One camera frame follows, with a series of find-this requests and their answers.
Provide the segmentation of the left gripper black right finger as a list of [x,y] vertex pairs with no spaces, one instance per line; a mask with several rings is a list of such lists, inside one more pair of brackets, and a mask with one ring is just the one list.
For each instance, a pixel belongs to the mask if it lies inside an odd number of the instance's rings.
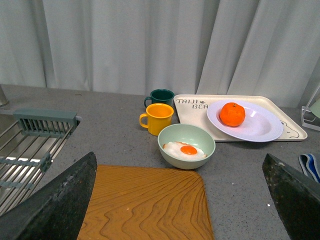
[[268,153],[262,171],[291,240],[320,238],[320,184]]

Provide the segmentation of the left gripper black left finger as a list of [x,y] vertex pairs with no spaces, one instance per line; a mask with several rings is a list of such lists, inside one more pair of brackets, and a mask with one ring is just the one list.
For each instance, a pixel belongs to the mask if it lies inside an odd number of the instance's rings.
[[75,240],[92,196],[97,160],[89,152],[0,217],[2,240]]

